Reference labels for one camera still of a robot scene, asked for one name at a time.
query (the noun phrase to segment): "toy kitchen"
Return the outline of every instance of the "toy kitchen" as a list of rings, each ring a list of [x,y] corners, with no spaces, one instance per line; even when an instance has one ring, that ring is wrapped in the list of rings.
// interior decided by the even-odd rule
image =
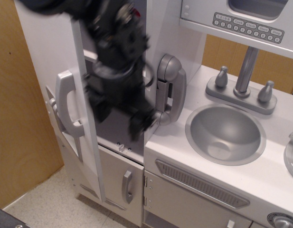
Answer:
[[[16,2],[74,191],[139,227],[293,228],[293,95],[250,82],[260,49],[293,59],[293,0],[133,3],[157,78],[157,122],[136,142],[123,113],[94,119],[80,22]],[[238,77],[201,65],[207,34],[248,46]]]

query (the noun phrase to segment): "sink basin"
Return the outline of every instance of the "sink basin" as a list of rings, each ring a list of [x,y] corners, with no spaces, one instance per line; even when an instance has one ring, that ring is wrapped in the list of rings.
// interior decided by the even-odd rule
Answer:
[[[196,109],[187,119],[186,137],[204,158],[222,165],[243,165],[265,149],[261,124],[249,113],[225,104]]]

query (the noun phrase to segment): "cabinet door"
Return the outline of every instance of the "cabinet door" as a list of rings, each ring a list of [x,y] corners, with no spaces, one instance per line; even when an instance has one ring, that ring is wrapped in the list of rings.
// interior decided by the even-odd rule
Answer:
[[[80,171],[105,201],[95,123],[83,92],[86,67],[79,23],[67,14],[43,16],[15,3],[55,133],[72,145]]]
[[[99,146],[106,203],[113,212],[142,225],[144,167]]]
[[[248,228],[252,221],[158,176],[145,172],[150,213],[179,228]]]

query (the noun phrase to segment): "microwave keypad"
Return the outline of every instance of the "microwave keypad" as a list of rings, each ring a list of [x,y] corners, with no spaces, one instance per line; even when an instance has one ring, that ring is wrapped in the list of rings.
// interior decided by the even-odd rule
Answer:
[[[261,25],[248,20],[235,18],[229,15],[215,13],[213,25],[240,34],[267,40],[272,43],[281,43],[284,31],[269,26]]]

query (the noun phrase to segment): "wooden panel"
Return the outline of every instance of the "wooden panel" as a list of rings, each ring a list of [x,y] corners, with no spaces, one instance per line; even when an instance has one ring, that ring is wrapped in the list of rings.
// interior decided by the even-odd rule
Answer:
[[[247,46],[222,38],[207,36],[202,64],[219,70],[227,66],[229,73],[239,75]],[[293,59],[260,51],[253,71],[252,81],[265,85],[275,82],[275,89],[293,92]]]
[[[62,166],[14,2],[0,0],[0,208]]]

